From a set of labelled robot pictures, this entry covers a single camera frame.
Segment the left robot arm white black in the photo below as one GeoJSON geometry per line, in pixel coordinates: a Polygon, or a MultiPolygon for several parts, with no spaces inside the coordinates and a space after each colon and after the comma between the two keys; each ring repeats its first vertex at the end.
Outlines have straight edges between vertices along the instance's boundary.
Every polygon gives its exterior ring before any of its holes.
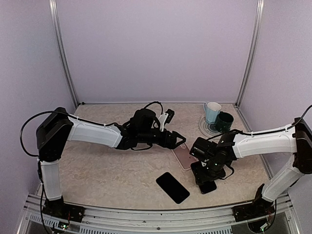
{"type": "Polygon", "coordinates": [[[42,174],[44,194],[49,209],[62,217],[68,213],[68,205],[63,202],[59,180],[59,161],[68,141],[81,141],[105,145],[118,150],[136,150],[139,143],[148,148],[158,145],[175,149],[186,142],[186,138],[175,131],[168,131],[174,111],[169,109],[159,117],[155,112],[142,108],[136,110],[129,121],[117,123],[97,123],[72,116],[64,108],[57,108],[37,128],[36,138],[39,151],[39,170],[42,174]]]}

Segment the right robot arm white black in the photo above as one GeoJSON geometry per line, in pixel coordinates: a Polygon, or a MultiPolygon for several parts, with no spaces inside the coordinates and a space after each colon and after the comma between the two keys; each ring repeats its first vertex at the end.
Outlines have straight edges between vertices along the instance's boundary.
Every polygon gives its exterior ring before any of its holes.
{"type": "Polygon", "coordinates": [[[303,118],[295,118],[293,124],[276,129],[244,133],[231,130],[221,134],[219,142],[211,138],[196,139],[190,155],[197,158],[191,169],[198,186],[225,180],[224,167],[231,167],[234,160],[253,155],[291,153],[286,165],[257,192],[249,206],[253,216],[260,216],[277,197],[302,176],[312,172],[312,131],[303,118]]]}

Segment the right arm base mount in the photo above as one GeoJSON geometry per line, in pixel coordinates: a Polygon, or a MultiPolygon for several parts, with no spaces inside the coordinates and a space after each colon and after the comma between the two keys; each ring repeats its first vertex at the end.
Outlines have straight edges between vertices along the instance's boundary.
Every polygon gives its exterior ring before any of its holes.
{"type": "Polygon", "coordinates": [[[275,212],[275,208],[273,202],[260,199],[252,203],[234,206],[232,211],[235,221],[240,222],[272,214],[275,212]]]}

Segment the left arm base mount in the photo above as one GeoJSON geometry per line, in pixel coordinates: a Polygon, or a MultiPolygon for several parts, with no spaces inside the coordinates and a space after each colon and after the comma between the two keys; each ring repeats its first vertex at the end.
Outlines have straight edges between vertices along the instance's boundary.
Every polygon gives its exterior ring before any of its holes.
{"type": "Polygon", "coordinates": [[[82,222],[85,208],[78,205],[64,203],[61,199],[54,201],[46,201],[42,212],[45,215],[57,217],[67,221],[82,222]]]}

